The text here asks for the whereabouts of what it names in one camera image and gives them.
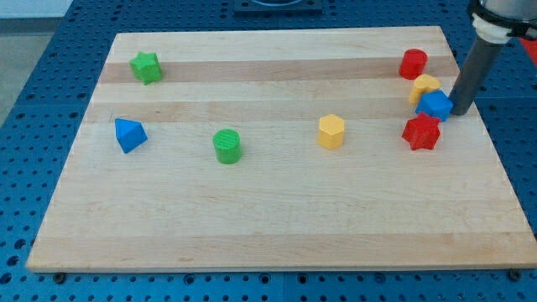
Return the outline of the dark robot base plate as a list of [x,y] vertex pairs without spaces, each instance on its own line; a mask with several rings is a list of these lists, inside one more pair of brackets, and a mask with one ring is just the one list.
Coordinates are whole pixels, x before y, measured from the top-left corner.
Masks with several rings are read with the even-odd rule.
[[234,13],[319,13],[322,0],[232,0]]

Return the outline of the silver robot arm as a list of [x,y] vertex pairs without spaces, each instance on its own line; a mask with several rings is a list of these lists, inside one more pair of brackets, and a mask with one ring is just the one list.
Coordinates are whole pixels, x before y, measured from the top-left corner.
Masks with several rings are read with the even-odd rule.
[[488,43],[536,41],[536,0],[471,0],[467,12],[477,36]]

